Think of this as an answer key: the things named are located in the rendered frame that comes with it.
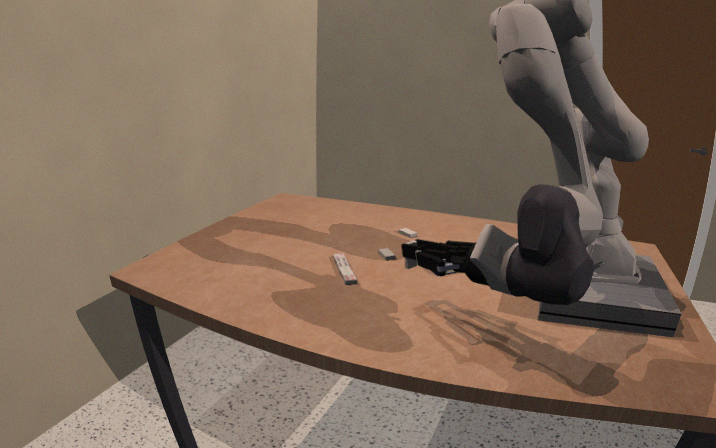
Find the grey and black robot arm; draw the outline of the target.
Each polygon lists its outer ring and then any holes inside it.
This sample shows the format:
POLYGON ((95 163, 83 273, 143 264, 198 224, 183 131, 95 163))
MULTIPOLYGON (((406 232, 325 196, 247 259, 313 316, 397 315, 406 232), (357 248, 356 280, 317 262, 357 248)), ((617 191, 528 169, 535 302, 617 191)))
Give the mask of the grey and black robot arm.
POLYGON ((611 159, 639 161, 648 131, 608 81, 585 36, 591 24, 587 0, 514 0, 491 13, 507 93, 550 138, 559 180, 522 197, 518 239, 484 226, 470 260, 492 290, 569 305, 591 281, 641 280, 611 159))

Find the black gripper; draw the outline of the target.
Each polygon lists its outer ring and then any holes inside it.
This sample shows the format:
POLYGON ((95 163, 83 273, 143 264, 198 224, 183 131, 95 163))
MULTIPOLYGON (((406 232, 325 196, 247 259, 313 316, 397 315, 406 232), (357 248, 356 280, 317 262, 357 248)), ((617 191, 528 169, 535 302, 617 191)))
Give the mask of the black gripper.
POLYGON ((417 260, 418 266, 436 272, 439 276, 445 276, 448 270, 464 272, 472 282, 489 286, 483 273, 470 260, 476 242, 446 241, 445 244, 420 239, 415 241, 418 246, 401 244, 404 258, 417 260))

